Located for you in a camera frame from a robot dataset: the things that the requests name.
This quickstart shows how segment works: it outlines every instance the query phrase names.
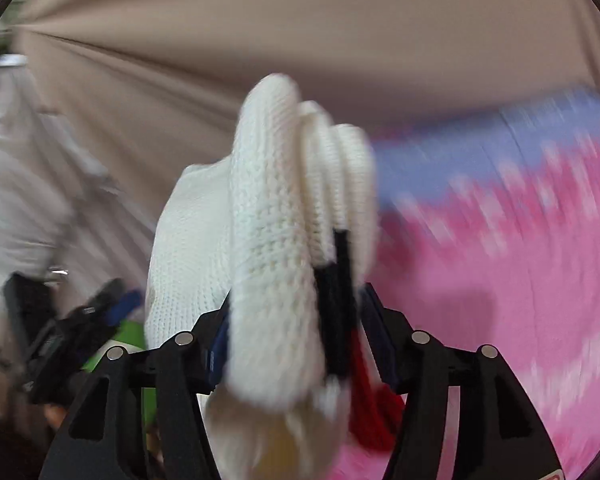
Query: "black clip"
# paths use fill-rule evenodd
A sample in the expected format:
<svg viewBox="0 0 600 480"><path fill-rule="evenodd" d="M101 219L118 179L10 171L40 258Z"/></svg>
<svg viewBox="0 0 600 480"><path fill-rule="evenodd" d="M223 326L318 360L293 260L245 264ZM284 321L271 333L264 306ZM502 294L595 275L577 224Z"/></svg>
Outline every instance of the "black clip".
<svg viewBox="0 0 600 480"><path fill-rule="evenodd" d="M436 478L449 386L461 387L453 480L564 478L538 413L495 347L445 347L384 308L369 284L362 322L383 382L409 394L384 480Z"/></svg>
<svg viewBox="0 0 600 480"><path fill-rule="evenodd" d="M2 290L25 364L22 387L33 404L68 406L78 372L117 332L120 322L142 303L136 290L111 280L89 302L58 319L45 283L14 273Z"/></svg>
<svg viewBox="0 0 600 480"><path fill-rule="evenodd" d="M151 351L110 348L72 404L40 479L146 480L141 397L155 387L167 478L220 480L196 399L212 390L205 355L190 332Z"/></svg>

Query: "knit fabric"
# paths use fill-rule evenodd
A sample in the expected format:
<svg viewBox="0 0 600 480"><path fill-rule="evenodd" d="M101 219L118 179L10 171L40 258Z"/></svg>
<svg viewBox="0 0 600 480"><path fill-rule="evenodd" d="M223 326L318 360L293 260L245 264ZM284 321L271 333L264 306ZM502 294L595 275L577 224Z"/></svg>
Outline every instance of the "knit fabric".
<svg viewBox="0 0 600 480"><path fill-rule="evenodd" d="M248 95L232 154L191 166L158 222L147 293L155 348L231 290L229 357L201 403L224 480L322 475L347 434L350 384L325 378L314 269L349 230L357 285L373 261L374 165L363 132L301 103L286 76Z"/></svg>

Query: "silver bolt head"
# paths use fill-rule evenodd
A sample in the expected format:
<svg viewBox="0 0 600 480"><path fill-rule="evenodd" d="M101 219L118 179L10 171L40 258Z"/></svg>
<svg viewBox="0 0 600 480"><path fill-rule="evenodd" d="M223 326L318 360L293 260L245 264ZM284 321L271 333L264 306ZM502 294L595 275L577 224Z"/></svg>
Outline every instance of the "silver bolt head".
<svg viewBox="0 0 600 480"><path fill-rule="evenodd" d="M498 357L498 349L495 346L485 345L480 351L482 352L482 355L489 359L495 359Z"/></svg>
<svg viewBox="0 0 600 480"><path fill-rule="evenodd" d="M411 339L414 343L418 343L419 345L426 345L429 341L431 341L431 337L426 332L422 330L416 330L413 334L411 334Z"/></svg>
<svg viewBox="0 0 600 480"><path fill-rule="evenodd" d="M107 350L107 359L110 361L116 361L125 354L125 349L122 346L113 346Z"/></svg>
<svg viewBox="0 0 600 480"><path fill-rule="evenodd" d="M193 334L191 332L180 332L175 341L176 345L186 346L193 341Z"/></svg>

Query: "pink fabric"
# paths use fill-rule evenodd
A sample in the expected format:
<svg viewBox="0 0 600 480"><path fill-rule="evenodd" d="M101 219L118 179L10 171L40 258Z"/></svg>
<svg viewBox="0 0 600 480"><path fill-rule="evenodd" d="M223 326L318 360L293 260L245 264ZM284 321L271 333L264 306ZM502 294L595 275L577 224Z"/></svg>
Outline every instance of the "pink fabric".
<svg viewBox="0 0 600 480"><path fill-rule="evenodd" d="M448 346L496 345L576 479L600 450L600 143L398 209L371 279L383 303ZM381 479L387 459L346 449L330 480Z"/></svg>

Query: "beige fabric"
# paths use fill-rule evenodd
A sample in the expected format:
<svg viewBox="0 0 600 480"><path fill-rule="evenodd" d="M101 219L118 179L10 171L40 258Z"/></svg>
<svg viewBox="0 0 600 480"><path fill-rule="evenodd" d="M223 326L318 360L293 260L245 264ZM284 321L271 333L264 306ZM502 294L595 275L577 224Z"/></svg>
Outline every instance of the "beige fabric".
<svg viewBox="0 0 600 480"><path fill-rule="evenodd" d="M600 90L590 0L31 0L21 32L49 105L156 218L270 72L368 131Z"/></svg>

